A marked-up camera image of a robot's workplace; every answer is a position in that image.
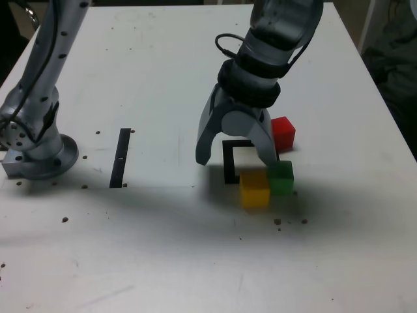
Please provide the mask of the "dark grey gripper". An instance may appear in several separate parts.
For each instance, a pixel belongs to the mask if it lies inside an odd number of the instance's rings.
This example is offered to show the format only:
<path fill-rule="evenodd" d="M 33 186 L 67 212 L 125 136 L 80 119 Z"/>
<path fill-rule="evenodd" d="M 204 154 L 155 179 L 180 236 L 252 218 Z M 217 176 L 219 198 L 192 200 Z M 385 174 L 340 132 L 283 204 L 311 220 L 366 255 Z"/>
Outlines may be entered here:
<path fill-rule="evenodd" d="M 267 166 L 277 162 L 272 125 L 267 109 L 253 108 L 235 100 L 216 84 L 199 120 L 195 159 L 206 165 L 212 143 L 220 132 L 244 137 L 255 146 L 259 159 Z"/>

